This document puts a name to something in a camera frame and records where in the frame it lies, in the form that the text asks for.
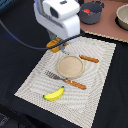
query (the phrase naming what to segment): toy banana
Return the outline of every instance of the toy banana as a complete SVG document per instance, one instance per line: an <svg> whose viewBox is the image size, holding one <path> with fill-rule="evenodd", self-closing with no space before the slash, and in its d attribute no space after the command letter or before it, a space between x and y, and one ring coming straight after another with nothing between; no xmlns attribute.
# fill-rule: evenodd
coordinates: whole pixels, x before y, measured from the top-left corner
<svg viewBox="0 0 128 128"><path fill-rule="evenodd" d="M62 86L60 89L58 89L53 93L43 95L43 98L45 100L54 101L59 99L63 95L63 93L64 93L64 86Z"/></svg>

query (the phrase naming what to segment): knife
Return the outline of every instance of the knife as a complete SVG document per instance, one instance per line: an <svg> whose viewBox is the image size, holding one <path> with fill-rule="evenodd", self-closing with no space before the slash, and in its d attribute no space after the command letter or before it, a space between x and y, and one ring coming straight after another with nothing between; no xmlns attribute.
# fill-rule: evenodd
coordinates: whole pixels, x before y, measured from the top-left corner
<svg viewBox="0 0 128 128"><path fill-rule="evenodd" d="M95 63L98 63L98 62L99 62L98 59L91 58L91 57L88 57L88 56L79 55L79 54L76 54L76 53L70 53L70 52L63 51L63 50L62 50L62 52L65 53L65 54L67 54L67 55L75 55L75 56L80 57L81 59L88 60L88 61L92 61L92 62L95 62Z"/></svg>

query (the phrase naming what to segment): beige plate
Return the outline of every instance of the beige plate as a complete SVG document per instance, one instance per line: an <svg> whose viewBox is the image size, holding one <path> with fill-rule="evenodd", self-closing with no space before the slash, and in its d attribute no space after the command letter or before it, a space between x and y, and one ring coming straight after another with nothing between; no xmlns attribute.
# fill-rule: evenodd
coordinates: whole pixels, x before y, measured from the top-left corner
<svg viewBox="0 0 128 128"><path fill-rule="evenodd" d="M76 78L84 71L84 62L77 56L62 57L57 63L58 72L65 78Z"/></svg>

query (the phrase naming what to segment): orange handle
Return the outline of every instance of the orange handle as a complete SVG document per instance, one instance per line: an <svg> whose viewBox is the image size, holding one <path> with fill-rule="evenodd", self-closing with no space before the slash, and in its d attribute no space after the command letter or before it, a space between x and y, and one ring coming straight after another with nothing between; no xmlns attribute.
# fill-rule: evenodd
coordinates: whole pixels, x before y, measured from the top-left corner
<svg viewBox="0 0 128 128"><path fill-rule="evenodd" d="M87 56L83 56L83 55L79 55L79 57L81 59L92 61L92 62L95 62L95 63L98 63L99 62L99 60L98 59L95 59L95 58L91 58L91 57L87 57Z"/></svg>
<svg viewBox="0 0 128 128"><path fill-rule="evenodd" d="M86 89L86 86L85 86L85 85L80 84L80 83L77 83L77 82L74 82L74 81L69 80L69 79L65 79L64 82L65 82L65 83L68 83L68 84L71 84L71 85L73 85L73 86L76 86L76 87L78 87L78 88L81 88L81 89Z"/></svg>

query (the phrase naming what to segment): dark tablecloth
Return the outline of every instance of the dark tablecloth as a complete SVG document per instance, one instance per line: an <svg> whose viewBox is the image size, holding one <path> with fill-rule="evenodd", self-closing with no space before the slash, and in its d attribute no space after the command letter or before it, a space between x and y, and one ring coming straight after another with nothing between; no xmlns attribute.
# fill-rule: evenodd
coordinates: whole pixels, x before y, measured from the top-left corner
<svg viewBox="0 0 128 128"><path fill-rule="evenodd" d="M47 30L36 21L33 0L17 2L1 16L1 20L26 44L45 47L50 41ZM128 44L89 34L86 34L86 37L117 44L92 128L128 128ZM44 53L45 51L35 51L22 46L0 26L0 104L25 113L53 128L79 128L14 96Z"/></svg>

